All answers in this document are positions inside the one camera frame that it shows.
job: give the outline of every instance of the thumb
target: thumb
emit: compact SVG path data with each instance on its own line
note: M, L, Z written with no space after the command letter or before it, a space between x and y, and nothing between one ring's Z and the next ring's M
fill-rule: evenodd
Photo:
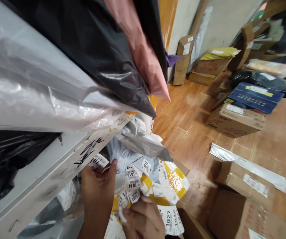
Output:
M106 181L111 185L115 185L115 176L117 171L117 159L114 159L107 174Z

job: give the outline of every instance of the box flap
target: box flap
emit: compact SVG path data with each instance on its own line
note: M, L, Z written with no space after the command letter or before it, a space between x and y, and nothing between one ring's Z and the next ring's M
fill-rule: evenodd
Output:
M243 109L231 104L224 104L220 109L219 114L226 118L259 130L262 130L264 128L266 121L266 117L263 114Z

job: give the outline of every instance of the label on box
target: label on box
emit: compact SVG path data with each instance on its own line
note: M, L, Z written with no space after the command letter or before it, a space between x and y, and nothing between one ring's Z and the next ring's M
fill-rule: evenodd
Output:
M102 169L105 168L108 163L109 161L98 153L94 158L91 159L89 165L94 166L94 168Z
M254 43L252 45L252 49L253 50L259 50L262 47L263 44L259 44L259 43Z
M263 95L268 92L267 89L261 88L261 87L257 87L257 86L250 86L250 87L248 87L248 89L251 90L251 91L263 94Z
M276 79L275 77L273 77L272 75L269 75L267 73L260 73L260 75L263 75L264 77L266 77L268 80L274 80Z
M184 51L183 51L183 55L188 55L189 54L189 49L190 49L190 42L186 43L184 45Z
M223 54L223 53L224 53L224 51L217 51L217 50L213 50L213 51L212 51L212 53L213 53L213 54Z
M241 115L243 114L243 109L236 107L236 106L233 106L233 105L227 105L226 109L233 111L235 113L241 114Z
M252 48L252 45L253 45L253 41L248 44L247 49Z
M265 237L263 236L260 236L257 232L254 232L253 230L249 229L249 238L250 239L266 239Z
M149 176L150 163L146 159L143 160L141 168L142 168L143 173Z
M255 189L257 192L261 193L265 197L268 197L269 188L263 185L262 183L258 182L248 174L245 174L243 177L243 181Z

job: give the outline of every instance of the brown cardboard box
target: brown cardboard box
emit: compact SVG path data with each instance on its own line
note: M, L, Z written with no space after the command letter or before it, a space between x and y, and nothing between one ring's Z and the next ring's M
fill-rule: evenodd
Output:
M231 138L255 133L264 128L265 116L254 111L223 104L212 112L206 125Z
M178 42L177 55L183 56L175 64L173 85L183 85L189 65L190 54L193 49L194 37L191 35L182 37Z
M275 186L235 162L222 162L216 182L272 210Z
M215 75L201 74L196 72L191 72L189 74L190 81L206 86L210 86L215 78Z
M232 57L219 60L199 60L193 71L208 75L219 75L226 70L231 60Z
M184 209L179 210L179 216L185 229L184 239L214 239L213 235Z
M221 189L209 215L217 239L286 238L286 222L255 201Z
M254 33L251 24L246 24L241 28L243 40L239 40L234 46L238 50L241 50L229 63L228 69L231 71L242 68L246 62L254 39Z

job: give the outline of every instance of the blue box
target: blue box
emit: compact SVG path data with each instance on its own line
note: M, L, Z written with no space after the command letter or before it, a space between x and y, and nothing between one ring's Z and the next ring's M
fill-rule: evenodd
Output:
M223 97L223 99L214 106L213 110L224 103L228 103L269 115L283 96L284 93L279 91L242 82L229 95Z

